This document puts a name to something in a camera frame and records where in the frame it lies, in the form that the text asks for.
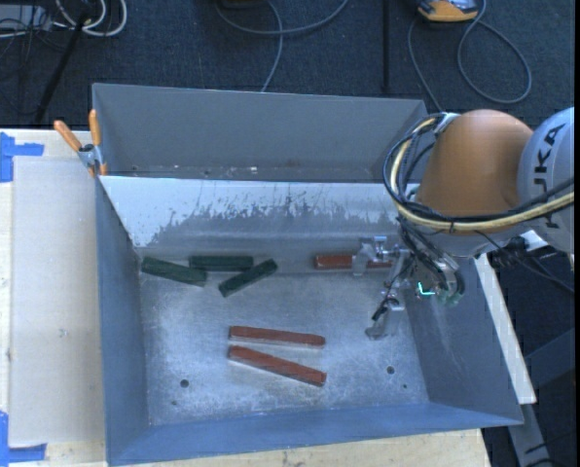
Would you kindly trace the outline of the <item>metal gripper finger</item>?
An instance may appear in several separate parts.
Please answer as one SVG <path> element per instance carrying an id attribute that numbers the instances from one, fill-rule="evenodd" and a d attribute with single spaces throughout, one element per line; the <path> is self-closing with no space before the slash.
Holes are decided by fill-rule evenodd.
<path id="1" fill-rule="evenodd" d="M 365 329 L 366 336 L 372 341 L 394 336 L 406 313 L 406 304 L 402 290 L 389 285 L 382 292 L 381 301 L 371 317 L 372 324 Z"/>
<path id="2" fill-rule="evenodd" d="M 351 270 L 354 275 L 363 275 L 369 269 L 388 268 L 388 276 L 395 277 L 409 257 L 410 251 L 388 235 L 362 237 L 359 250 L 352 256 Z"/>

